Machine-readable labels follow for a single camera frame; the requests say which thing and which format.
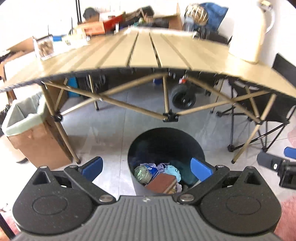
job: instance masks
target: metal screw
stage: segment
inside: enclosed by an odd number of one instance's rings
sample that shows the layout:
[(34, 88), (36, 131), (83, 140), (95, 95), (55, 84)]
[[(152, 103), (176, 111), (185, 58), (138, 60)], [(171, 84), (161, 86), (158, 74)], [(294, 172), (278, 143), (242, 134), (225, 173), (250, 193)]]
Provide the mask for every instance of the metal screw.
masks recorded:
[(145, 203), (148, 203), (148, 202), (150, 202), (150, 201), (151, 201), (151, 199), (150, 199), (150, 198), (148, 198), (148, 197), (145, 197), (145, 198), (143, 198), (142, 200), (143, 200), (143, 202), (145, 202)]
[(99, 198), (99, 201), (101, 202), (111, 202), (112, 200), (113, 200), (113, 197), (109, 194), (104, 194)]
[(180, 196), (180, 200), (182, 202), (191, 202), (194, 200), (194, 196), (192, 194), (183, 194)]

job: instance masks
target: cylindrical bin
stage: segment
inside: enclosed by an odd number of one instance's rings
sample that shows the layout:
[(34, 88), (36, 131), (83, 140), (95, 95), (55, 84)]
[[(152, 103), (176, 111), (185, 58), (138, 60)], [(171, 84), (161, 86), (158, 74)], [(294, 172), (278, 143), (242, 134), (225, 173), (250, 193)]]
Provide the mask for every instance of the cylindrical bin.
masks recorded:
[(128, 151), (128, 165), (138, 196), (159, 195), (144, 187), (134, 177), (134, 170), (142, 163), (170, 163), (181, 174), (181, 182), (190, 188), (198, 179), (191, 172), (190, 161), (196, 158), (205, 161), (205, 155), (198, 142), (184, 131), (174, 128), (155, 128), (139, 135)]

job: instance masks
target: gray ribbed surface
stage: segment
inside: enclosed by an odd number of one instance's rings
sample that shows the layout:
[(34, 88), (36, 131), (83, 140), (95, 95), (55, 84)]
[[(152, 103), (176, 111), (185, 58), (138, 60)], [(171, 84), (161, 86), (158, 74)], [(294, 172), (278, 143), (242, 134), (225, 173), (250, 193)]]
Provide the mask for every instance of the gray ribbed surface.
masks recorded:
[(148, 202), (144, 202), (144, 199), (140, 196), (122, 196), (116, 204), (97, 208), (86, 224), (67, 234), (41, 237), (21, 233), (15, 240), (280, 240), (273, 234), (258, 237), (230, 236), (207, 225), (192, 206), (179, 205), (171, 197), (149, 197)]

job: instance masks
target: black camping chair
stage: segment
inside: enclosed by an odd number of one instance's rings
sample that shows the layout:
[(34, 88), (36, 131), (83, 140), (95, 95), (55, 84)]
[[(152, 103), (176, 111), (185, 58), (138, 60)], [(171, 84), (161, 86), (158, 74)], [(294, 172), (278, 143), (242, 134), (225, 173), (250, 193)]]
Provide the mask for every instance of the black camping chair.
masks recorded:
[[(276, 55), (273, 69), (276, 70), (278, 73), (280, 73), (282, 76), (284, 76), (291, 84), (296, 86), (296, 67), (292, 65), (290, 62), (288, 62), (286, 59), (284, 59), (280, 54)], [(239, 81), (229, 81), (229, 84), (231, 86), (231, 97), (234, 96), (234, 91), (236, 91), (237, 96), (242, 96), (246, 94), (245, 90), (245, 84)], [(259, 89), (256, 86), (250, 86), (248, 84), (250, 92), (259, 91)], [(261, 95), (254, 97), (254, 101), (257, 105), (259, 114), (263, 113), (265, 106), (268, 103), (268, 100), (271, 96), (271, 93)], [(248, 111), (254, 113), (252, 104), (249, 99), (239, 101), (242, 106), (244, 106)], [(239, 146), (233, 145), (233, 129), (234, 129), (234, 116), (235, 115), (245, 115), (244, 113), (234, 113), (234, 106), (232, 106), (230, 109), (227, 109), (223, 112), (217, 111), (216, 115), (218, 117), (224, 116), (224, 115), (231, 115), (231, 134), (230, 134), (230, 144), (227, 147), (229, 152), (233, 152), (239, 148), (242, 148), (244, 144)], [(296, 109), (296, 99), (287, 95), (280, 94), (277, 96), (271, 110), (269, 111), (269, 114), (267, 115), (265, 119), (265, 125), (266, 125), (266, 131), (265, 134), (261, 134), (260, 130), (258, 130), (259, 136), (257, 138), (254, 138), (250, 143), (253, 143), (257, 140), (261, 141), (262, 144), (262, 150), (264, 152), (267, 152), (268, 149), (271, 147), (271, 145), (276, 141), (276, 139), (279, 137), (279, 135), (282, 133), (286, 125), (290, 123), (290, 118), (292, 117), (294, 111)], [(268, 122), (269, 121), (275, 121), (281, 123), (276, 128), (268, 131)], [(272, 142), (267, 146), (267, 136), (271, 134), (272, 132), (280, 129), (276, 137), (272, 140)]]

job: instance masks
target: folding table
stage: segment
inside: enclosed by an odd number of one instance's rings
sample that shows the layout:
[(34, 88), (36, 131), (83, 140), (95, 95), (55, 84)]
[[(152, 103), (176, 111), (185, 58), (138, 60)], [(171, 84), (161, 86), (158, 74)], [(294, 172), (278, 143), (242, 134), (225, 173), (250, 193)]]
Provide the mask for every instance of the folding table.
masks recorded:
[[(67, 86), (66, 84), (55, 83), (55, 80), (72, 76), (88, 76), (90, 84), (93, 86), (91, 77), (93, 73), (112, 75), (116, 73), (135, 72), (142, 73), (143, 77), (121, 84), (100, 94), (94, 93), (94, 88), (92, 88), (92, 92), (89, 92)], [(188, 81), (217, 94), (224, 100), (173, 113), (170, 110), (168, 101), (167, 76), (176, 73), (186, 75)], [(236, 77), (246, 85), (248, 83), (252, 83), (252, 85), (256, 84), (261, 89), (263, 88), (263, 90), (253, 93), (246, 92), (243, 96), (230, 98), (219, 90), (214, 89), (206, 81), (197, 78), (197, 76), (203, 73), (212, 73), (213, 77), (217, 79)], [(109, 95), (151, 82), (157, 78), (163, 78), (164, 113), (156, 113), (109, 97)], [(80, 163), (80, 160), (72, 149), (60, 121), (63, 115), (90, 102), (97, 100), (105, 101), (165, 122), (177, 121), (183, 115), (216, 106), (225, 104), (235, 105), (256, 123), (255, 129), (249, 139), (233, 158), (232, 163), (235, 163), (257, 133), (277, 95), (288, 95), (296, 98), (295, 87), (269, 66), (262, 63), (251, 64), (238, 59), (228, 53), (227, 45), (198, 40), (194, 38), (194, 33), (161, 28), (127, 28), (114, 35), (92, 37), (89, 45), (57, 55), (45, 61), (36, 58), (23, 70), (8, 79), (5, 85), (0, 88), (0, 92), (34, 83), (41, 86), (50, 115), (55, 119), (56, 126), (77, 163)], [(90, 99), (83, 101), (63, 113), (59, 113), (53, 106), (46, 89), (47, 85), (60, 88), (61, 91), (66, 90), (84, 95), (90, 97)], [(255, 116), (237, 102), (244, 99), (252, 100), (255, 96), (264, 95), (269, 92), (272, 95), (261, 116)]]

